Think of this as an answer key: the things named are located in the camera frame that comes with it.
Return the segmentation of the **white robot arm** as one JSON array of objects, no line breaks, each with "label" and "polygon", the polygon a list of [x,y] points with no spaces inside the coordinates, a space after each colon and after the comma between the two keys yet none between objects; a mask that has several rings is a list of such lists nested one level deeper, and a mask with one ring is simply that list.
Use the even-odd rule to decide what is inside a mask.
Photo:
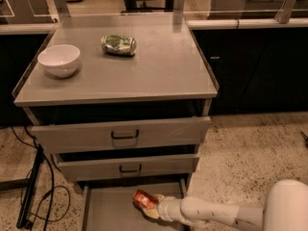
[{"label": "white robot arm", "polygon": [[183,199],[144,191],[134,194],[135,204],[150,218],[178,221],[201,228],[215,221],[240,231],[308,231],[308,186],[281,180],[269,191],[263,207],[211,202],[194,196]]}]

